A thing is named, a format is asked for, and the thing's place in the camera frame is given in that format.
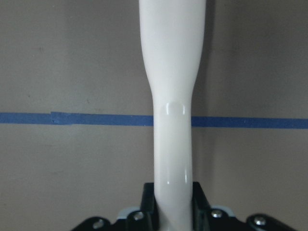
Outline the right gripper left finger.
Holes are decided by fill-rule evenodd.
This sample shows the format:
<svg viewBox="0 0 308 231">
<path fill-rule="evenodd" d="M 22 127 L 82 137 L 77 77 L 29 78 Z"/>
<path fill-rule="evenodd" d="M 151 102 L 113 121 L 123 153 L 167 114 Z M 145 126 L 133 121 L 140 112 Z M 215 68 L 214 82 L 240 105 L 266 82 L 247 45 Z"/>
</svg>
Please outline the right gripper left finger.
<svg viewBox="0 0 308 231">
<path fill-rule="evenodd" d="M 139 209 L 128 212 L 123 218 L 111 223 L 103 217 L 90 217 L 74 231 L 156 231 L 159 226 L 158 211 L 154 196 L 154 184 L 145 183 Z"/>
</svg>

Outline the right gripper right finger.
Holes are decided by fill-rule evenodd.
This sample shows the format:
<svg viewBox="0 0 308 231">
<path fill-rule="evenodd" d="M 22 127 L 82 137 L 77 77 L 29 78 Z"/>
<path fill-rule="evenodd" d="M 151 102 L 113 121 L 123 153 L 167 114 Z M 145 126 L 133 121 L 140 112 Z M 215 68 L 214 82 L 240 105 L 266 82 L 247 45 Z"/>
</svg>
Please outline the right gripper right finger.
<svg viewBox="0 0 308 231">
<path fill-rule="evenodd" d="M 240 221 L 228 208 L 211 206 L 199 182 L 192 187 L 195 231 L 293 231 L 294 228 L 266 214 L 256 213 Z"/>
</svg>

